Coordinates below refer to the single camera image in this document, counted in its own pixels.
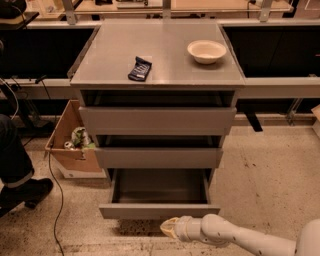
open cardboard box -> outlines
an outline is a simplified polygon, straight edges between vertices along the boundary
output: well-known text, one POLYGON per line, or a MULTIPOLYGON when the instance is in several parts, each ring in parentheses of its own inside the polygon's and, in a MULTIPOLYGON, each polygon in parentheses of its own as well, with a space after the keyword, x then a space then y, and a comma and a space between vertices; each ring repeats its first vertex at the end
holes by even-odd
POLYGON ((318 137, 320 137, 320 105, 311 109, 311 111, 317 118, 316 121, 314 122, 312 128, 315 131, 315 133, 318 135, 318 137))
POLYGON ((45 150, 55 158, 65 178, 106 177, 99 167, 94 149, 64 149, 64 143, 71 140, 74 129, 83 126, 79 106, 78 100, 68 102, 45 150))

concrete floor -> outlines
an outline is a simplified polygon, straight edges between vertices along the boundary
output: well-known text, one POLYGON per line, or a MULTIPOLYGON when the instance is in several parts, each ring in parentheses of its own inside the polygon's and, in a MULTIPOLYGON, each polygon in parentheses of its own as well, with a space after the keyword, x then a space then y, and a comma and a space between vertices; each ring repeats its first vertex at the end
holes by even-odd
MULTIPOLYGON (((263 124, 263 129, 232 128, 210 187, 212 201, 234 224, 295 240, 307 222, 319 218, 320 139, 311 125, 263 124)), ((36 178, 51 177, 47 140, 34 139, 26 146, 36 178)), ((98 209, 108 198, 105 179, 65 179, 54 162, 52 170, 64 193, 57 223, 64 255, 251 255, 235 245, 217 249, 171 240, 160 232, 161 221, 105 220, 98 209)), ((55 185, 35 210, 20 205, 1 218, 0 255, 61 255, 53 234, 60 204, 55 185)))

person's leg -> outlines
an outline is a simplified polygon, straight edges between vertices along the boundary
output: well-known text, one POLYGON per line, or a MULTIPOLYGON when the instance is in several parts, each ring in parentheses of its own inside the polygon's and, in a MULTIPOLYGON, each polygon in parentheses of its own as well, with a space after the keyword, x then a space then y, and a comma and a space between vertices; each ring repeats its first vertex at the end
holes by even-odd
POLYGON ((0 166, 0 178, 4 183, 0 193, 3 214, 22 202, 25 202, 25 206, 34 208, 53 187, 50 179, 31 179, 34 169, 20 141, 18 131, 12 121, 1 114, 0 166))
POLYGON ((34 173, 32 162, 9 117, 0 114, 0 178, 8 188, 28 181, 34 173))

countertop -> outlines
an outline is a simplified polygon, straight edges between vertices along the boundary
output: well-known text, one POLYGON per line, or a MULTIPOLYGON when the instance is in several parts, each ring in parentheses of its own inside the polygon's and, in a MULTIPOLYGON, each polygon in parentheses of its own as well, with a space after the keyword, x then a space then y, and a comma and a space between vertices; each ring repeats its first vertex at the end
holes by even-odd
POLYGON ((215 21, 123 19, 103 22, 71 85, 240 88, 244 80, 215 21), (198 64, 187 52, 195 40, 217 41, 227 46, 227 54, 215 64, 198 64), (152 63, 145 82, 127 77, 136 56, 152 63))

white bowl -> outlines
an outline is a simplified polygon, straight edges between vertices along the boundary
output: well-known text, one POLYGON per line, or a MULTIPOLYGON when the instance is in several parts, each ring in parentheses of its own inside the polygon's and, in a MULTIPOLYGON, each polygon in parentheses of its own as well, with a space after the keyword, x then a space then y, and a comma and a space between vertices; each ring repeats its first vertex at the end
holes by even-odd
POLYGON ((209 40, 198 40, 188 45, 188 52, 201 64, 215 63, 227 53, 224 45, 209 40))

